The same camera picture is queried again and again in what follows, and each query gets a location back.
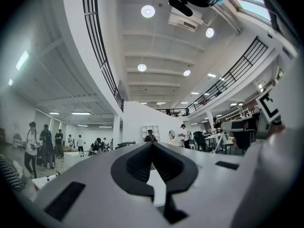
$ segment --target balcony railing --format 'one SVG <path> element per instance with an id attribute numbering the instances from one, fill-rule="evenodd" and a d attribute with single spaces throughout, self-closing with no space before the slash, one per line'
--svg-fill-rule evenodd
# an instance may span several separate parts
<path id="1" fill-rule="evenodd" d="M 87 31 L 90 36 L 92 47 L 98 61 L 104 79 L 107 82 L 116 102 L 122 111 L 124 111 L 124 101 L 121 99 L 117 85 L 109 66 L 108 57 L 105 52 L 105 45 L 100 29 L 100 21 L 98 16 L 98 2 L 97 0 L 82 0 L 84 6 L 85 22 Z"/>
<path id="2" fill-rule="evenodd" d="M 260 57 L 266 52 L 267 49 L 268 47 L 263 42 L 261 42 L 258 37 L 256 37 L 248 49 L 245 51 L 245 53 L 241 56 L 241 58 L 235 63 L 235 65 L 233 65 L 233 67 L 201 97 L 193 101 L 195 103 L 190 104 L 187 108 L 184 109 L 185 115 L 189 115 L 197 111 L 208 102 L 214 100 L 229 87 L 231 87 L 260 59 Z"/>

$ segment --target table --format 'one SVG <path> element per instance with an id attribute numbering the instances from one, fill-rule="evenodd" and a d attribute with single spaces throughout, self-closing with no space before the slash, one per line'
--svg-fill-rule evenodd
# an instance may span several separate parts
<path id="1" fill-rule="evenodd" d="M 65 167 L 71 167 L 75 165 L 76 163 L 85 160 L 88 158 L 89 153 L 88 152 L 64 152 Z"/>
<path id="2" fill-rule="evenodd" d="M 51 175 L 49 177 L 41 177 L 41 178 L 35 178 L 32 179 L 32 182 L 34 184 L 35 190 L 39 191 L 41 190 L 45 185 L 47 185 L 50 181 L 52 181 L 56 175 Z"/>

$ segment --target ceiling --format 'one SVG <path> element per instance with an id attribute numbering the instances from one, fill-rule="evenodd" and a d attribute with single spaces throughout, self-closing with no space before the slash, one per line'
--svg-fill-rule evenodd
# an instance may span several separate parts
<path id="1" fill-rule="evenodd" d="M 141 9 L 145 5 L 155 8 L 152 18 L 142 16 Z M 210 8 L 192 7 L 202 14 L 203 20 L 213 13 Z M 215 30 L 212 38 L 206 37 L 205 31 L 208 27 L 205 25 L 191 32 L 169 24 L 172 7 L 168 0 L 123 0 L 121 9 L 131 100 L 148 103 L 156 109 L 170 108 L 178 97 L 188 95 L 189 90 L 185 86 L 192 89 L 201 80 L 194 79 L 193 75 L 202 72 L 204 67 L 207 70 L 210 68 L 204 64 L 208 50 L 235 35 L 221 16 L 217 16 L 211 24 Z M 147 70 L 138 71 L 139 64 L 145 64 Z M 185 77 L 183 72 L 187 69 L 191 71 L 191 75 Z M 157 102 L 166 104 L 157 106 Z"/>
<path id="2" fill-rule="evenodd" d="M 49 0 L 30 0 L 11 21 L 6 46 L 0 52 L 6 67 L 3 75 L 12 78 L 12 89 L 37 109 L 60 113 L 56 115 L 59 120 L 75 125 L 113 126 L 114 115 L 103 106 L 74 63 L 50 4 Z M 29 58 L 17 71 L 15 65 L 24 50 Z"/>

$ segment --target man in white shirt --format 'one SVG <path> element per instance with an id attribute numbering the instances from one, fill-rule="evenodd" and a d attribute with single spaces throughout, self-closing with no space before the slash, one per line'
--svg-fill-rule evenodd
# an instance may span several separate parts
<path id="1" fill-rule="evenodd" d="M 187 130 L 185 124 L 182 124 L 180 127 L 182 128 L 182 133 L 179 134 L 179 136 L 184 137 L 184 145 L 185 145 L 185 148 L 186 148 L 186 149 L 190 149 L 190 146 L 189 146 L 189 139 L 188 139 L 188 130 Z"/>
<path id="2" fill-rule="evenodd" d="M 79 138 L 77 139 L 77 147 L 78 147 L 78 151 L 83 152 L 84 151 L 84 141 L 81 137 L 81 135 L 79 135 Z"/>

